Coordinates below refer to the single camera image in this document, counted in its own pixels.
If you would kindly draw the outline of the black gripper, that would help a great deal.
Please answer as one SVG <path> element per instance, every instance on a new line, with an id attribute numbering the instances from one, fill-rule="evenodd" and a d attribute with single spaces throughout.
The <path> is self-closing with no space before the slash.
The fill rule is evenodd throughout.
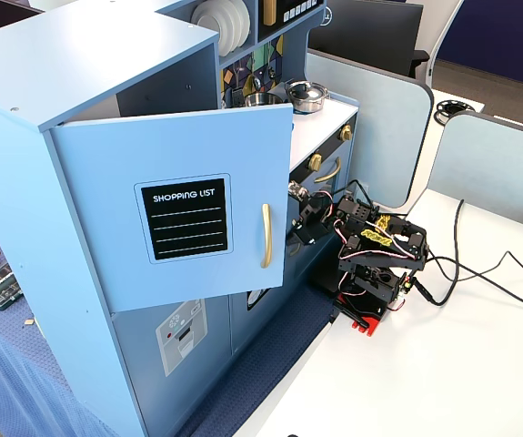
<path id="1" fill-rule="evenodd" d="M 330 193 L 313 193 L 301 203 L 299 220 L 292 221 L 289 244 L 313 245 L 328 234 L 334 206 Z"/>

